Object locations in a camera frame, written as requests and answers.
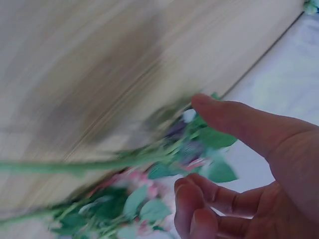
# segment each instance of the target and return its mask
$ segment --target wooden board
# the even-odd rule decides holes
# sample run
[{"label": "wooden board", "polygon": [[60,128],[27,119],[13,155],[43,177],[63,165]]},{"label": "wooden board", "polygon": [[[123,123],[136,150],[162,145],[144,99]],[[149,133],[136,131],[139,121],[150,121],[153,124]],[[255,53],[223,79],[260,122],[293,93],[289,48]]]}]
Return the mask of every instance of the wooden board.
[{"label": "wooden board", "polygon": [[[146,120],[204,89],[222,95],[302,10],[302,0],[0,2],[0,156],[88,161],[149,140]],[[46,205],[105,172],[1,173],[4,210]],[[46,238],[38,222],[0,238]]]}]

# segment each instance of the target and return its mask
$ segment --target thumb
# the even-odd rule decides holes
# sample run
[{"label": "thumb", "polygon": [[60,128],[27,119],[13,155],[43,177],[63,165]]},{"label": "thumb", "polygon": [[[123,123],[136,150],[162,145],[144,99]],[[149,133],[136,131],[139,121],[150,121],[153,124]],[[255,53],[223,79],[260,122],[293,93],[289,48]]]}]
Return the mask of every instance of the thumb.
[{"label": "thumb", "polygon": [[299,119],[273,115],[238,102],[217,101],[204,94],[195,95],[191,103],[210,127],[235,136],[266,160],[288,138],[318,129]]}]

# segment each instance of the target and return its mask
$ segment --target flower garland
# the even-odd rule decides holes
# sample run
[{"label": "flower garland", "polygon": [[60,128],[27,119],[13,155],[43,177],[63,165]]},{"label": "flower garland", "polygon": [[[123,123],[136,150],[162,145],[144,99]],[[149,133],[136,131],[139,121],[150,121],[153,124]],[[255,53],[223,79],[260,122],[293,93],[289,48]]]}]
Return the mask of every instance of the flower garland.
[{"label": "flower garland", "polygon": [[[29,218],[52,216],[49,230],[60,239],[135,239],[154,231],[175,237],[173,192],[139,171],[115,174],[69,202],[37,210]],[[0,225],[19,221],[0,221]]]},{"label": "flower garland", "polygon": [[305,0],[304,11],[308,15],[319,13],[319,0]]},{"label": "flower garland", "polygon": [[[24,173],[81,175],[88,170],[125,170],[75,199],[0,220],[0,226],[49,215],[53,218],[49,229],[64,239],[135,239],[153,231],[168,233],[175,212],[174,194],[154,180],[189,173],[198,173],[216,183],[236,180],[235,172],[219,151],[236,140],[208,127],[189,106],[162,139],[135,150],[111,152],[111,161],[0,161],[0,170]],[[143,172],[145,165],[151,166]]]}]

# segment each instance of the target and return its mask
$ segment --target hand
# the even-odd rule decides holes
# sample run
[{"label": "hand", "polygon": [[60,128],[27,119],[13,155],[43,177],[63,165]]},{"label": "hand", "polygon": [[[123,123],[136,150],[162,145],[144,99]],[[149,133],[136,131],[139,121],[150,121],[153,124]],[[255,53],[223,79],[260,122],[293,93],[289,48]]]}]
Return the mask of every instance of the hand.
[{"label": "hand", "polygon": [[319,238],[319,128],[202,94],[192,105],[210,127],[265,157],[276,181],[239,194],[196,174],[177,180],[175,226],[182,239]]}]

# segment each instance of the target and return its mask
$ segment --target finger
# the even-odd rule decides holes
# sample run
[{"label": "finger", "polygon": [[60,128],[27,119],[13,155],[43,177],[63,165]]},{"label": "finger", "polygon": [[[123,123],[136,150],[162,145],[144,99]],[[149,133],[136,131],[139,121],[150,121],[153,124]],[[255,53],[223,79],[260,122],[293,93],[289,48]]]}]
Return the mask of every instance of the finger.
[{"label": "finger", "polygon": [[179,186],[175,195],[175,227],[182,239],[189,239],[193,214],[205,205],[203,194],[198,186],[188,183]]},{"label": "finger", "polygon": [[217,217],[220,237],[243,239],[248,232],[251,220],[246,218]]},{"label": "finger", "polygon": [[256,110],[238,102],[220,102],[204,94],[192,98],[192,106],[217,131],[235,136],[263,157],[288,138],[318,129],[311,123]]},{"label": "finger", "polygon": [[197,209],[190,228],[190,239],[216,239],[218,230],[216,215],[209,208]]},{"label": "finger", "polygon": [[179,178],[175,181],[174,183],[174,192],[176,193],[178,188],[183,185],[183,184],[189,184],[192,183],[191,181],[189,181],[187,178]]},{"label": "finger", "polygon": [[204,199],[210,206],[223,214],[251,217],[257,213],[264,187],[237,193],[198,174],[190,174],[186,178],[202,190]]}]

